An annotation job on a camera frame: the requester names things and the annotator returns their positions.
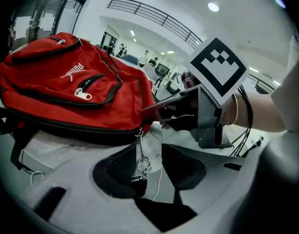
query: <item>chair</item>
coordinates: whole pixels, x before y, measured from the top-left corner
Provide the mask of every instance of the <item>chair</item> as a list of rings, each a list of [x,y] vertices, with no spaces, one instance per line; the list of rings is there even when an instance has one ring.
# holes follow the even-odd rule
[[[139,65],[139,59],[137,57],[134,57],[132,55],[125,55],[123,57],[121,57],[120,59],[122,60],[126,60],[132,64],[135,64],[135,65]]]
[[[145,64],[143,66],[143,69],[145,71],[145,73],[148,75],[148,77],[150,78],[151,81],[155,82],[154,86],[153,86],[153,90],[155,91],[155,95],[157,94],[157,91],[159,90],[159,86],[161,83],[161,79],[157,76],[156,72],[155,72],[155,68],[152,65],[149,64]]]

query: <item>ceiling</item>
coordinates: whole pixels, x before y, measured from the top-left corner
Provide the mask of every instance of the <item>ceiling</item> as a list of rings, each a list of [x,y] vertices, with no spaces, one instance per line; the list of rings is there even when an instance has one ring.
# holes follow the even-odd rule
[[[210,25],[217,25],[236,41],[237,47],[287,64],[289,42],[294,28],[285,9],[274,0],[180,0]],[[219,5],[219,12],[208,3]]]
[[[166,54],[163,56],[176,64],[181,64],[185,57],[187,57],[187,54],[181,48],[175,46],[164,37],[147,28],[120,19],[105,18],[105,20],[113,30],[127,39],[133,40],[133,37],[130,33],[130,30],[132,29],[134,31],[134,38],[137,40],[137,43],[142,44],[157,53],[165,52]],[[168,54],[167,50],[173,50],[175,53]]]

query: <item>keychain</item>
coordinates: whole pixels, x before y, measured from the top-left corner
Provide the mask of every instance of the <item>keychain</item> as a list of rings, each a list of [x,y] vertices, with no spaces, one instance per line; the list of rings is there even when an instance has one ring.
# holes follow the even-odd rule
[[[136,137],[140,138],[141,157],[138,159],[138,161],[136,163],[136,168],[142,175],[134,177],[131,180],[132,182],[148,179],[148,171],[151,169],[150,159],[147,156],[144,156],[144,153],[143,153],[142,136],[143,136],[143,131],[142,131],[142,128],[140,128],[140,133],[138,135],[136,135]],[[139,166],[142,161],[146,161],[148,163],[148,166],[143,170]]]

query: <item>balcony railing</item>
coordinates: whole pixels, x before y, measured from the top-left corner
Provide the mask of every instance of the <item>balcony railing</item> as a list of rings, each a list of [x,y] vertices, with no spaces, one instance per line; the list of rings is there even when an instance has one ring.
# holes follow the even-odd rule
[[[249,75],[248,78],[251,79],[251,82],[255,85],[255,89],[260,94],[271,94],[275,90],[269,84],[267,84],[266,82],[260,80],[259,78],[253,75]]]
[[[108,8],[122,10],[149,19],[187,42],[196,49],[203,41],[177,19],[152,6],[134,0],[111,0]]]

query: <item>human arm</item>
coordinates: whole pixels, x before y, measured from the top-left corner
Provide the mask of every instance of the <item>human arm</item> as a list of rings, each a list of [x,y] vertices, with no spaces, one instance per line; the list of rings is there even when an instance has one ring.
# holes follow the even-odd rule
[[[278,113],[270,95],[248,94],[249,102],[253,111],[252,128],[266,132],[282,132],[285,125]],[[240,94],[236,94],[238,103],[238,117],[236,125],[248,127],[248,111],[245,100]],[[231,123],[235,119],[236,103],[230,98],[226,103],[222,123]]]

